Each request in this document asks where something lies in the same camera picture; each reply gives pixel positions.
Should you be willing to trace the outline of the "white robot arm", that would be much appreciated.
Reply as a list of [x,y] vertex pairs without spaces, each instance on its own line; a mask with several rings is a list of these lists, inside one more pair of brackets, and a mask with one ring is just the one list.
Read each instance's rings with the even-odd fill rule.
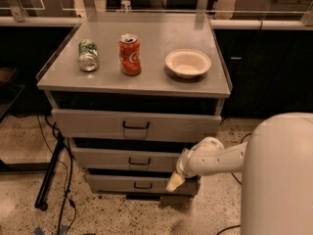
[[241,235],[313,235],[313,115],[269,117],[226,148],[206,137],[179,157],[166,190],[186,179],[240,172]]

